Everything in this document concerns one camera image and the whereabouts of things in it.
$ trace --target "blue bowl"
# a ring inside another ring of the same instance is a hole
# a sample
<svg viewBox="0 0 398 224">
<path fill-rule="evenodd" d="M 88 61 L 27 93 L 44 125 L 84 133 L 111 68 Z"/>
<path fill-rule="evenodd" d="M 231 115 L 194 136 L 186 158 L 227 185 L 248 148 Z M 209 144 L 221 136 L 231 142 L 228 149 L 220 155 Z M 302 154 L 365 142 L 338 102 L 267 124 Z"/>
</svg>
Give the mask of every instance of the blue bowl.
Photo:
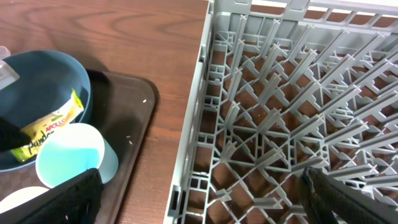
<svg viewBox="0 0 398 224">
<path fill-rule="evenodd" d="M 73 57 L 55 50 L 36 50 L 4 59 L 20 76 L 0 90 L 0 117 L 23 128 L 59 109 L 76 90 L 84 112 L 75 121 L 87 123 L 93 111 L 90 80 L 85 68 Z M 22 168 L 11 152 L 0 152 L 0 172 Z"/>
</svg>

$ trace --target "yellow package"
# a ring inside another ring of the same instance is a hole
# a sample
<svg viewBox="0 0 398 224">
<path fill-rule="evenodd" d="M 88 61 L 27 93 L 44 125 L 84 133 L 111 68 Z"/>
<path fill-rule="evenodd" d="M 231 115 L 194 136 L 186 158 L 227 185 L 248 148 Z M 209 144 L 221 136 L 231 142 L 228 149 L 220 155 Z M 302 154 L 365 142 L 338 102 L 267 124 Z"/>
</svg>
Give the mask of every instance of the yellow package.
<svg viewBox="0 0 398 224">
<path fill-rule="evenodd" d="M 76 91 L 72 90 L 70 100 L 61 108 L 21 129 L 23 133 L 30 136 L 32 141 L 29 145 L 11 149 L 11 152 L 19 162 L 25 162 L 36 156 L 45 140 L 56 129 L 71 123 L 83 110 L 83 104 L 77 97 Z"/>
</svg>

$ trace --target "wood grain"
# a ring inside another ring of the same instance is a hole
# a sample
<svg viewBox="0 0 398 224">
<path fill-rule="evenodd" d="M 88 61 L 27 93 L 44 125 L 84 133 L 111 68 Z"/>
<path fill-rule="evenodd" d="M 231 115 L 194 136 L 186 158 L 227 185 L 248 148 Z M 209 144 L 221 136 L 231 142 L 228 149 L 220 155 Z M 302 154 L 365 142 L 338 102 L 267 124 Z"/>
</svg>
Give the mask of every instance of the wood grain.
<svg viewBox="0 0 398 224">
<path fill-rule="evenodd" d="M 60 50 L 159 91 L 119 223 L 162 223 L 207 2 L 0 0 L 0 45 Z"/>
</svg>

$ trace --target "plastic tray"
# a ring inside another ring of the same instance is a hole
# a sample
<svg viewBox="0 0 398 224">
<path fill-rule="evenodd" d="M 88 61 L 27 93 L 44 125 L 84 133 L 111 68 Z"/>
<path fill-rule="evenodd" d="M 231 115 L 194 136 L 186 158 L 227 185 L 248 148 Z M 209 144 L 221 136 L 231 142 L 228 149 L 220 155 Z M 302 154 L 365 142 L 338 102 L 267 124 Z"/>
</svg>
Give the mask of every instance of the plastic tray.
<svg viewBox="0 0 398 224">
<path fill-rule="evenodd" d="M 119 169 L 105 185 L 96 223 L 114 223 L 142 139 L 155 105 L 155 94 L 146 81 L 109 72 L 88 71 L 93 92 L 90 124 L 99 129 L 119 158 Z M 35 164 L 0 173 L 0 200 L 16 190 L 43 186 Z"/>
<path fill-rule="evenodd" d="M 307 223 L 308 166 L 398 208 L 398 8 L 251 2 L 209 2 L 164 223 Z"/>
</svg>

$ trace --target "gray plastic dish rack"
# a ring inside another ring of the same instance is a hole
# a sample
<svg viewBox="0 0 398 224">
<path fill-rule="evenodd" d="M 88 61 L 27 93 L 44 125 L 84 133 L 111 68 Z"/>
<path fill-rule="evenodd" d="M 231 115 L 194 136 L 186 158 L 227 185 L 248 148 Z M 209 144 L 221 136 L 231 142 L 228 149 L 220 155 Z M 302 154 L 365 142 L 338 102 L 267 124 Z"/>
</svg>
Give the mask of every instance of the gray plastic dish rack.
<svg viewBox="0 0 398 224">
<path fill-rule="evenodd" d="M 308 166 L 398 207 L 398 8 L 273 1 L 209 2 L 164 223 L 307 223 Z"/>
</svg>

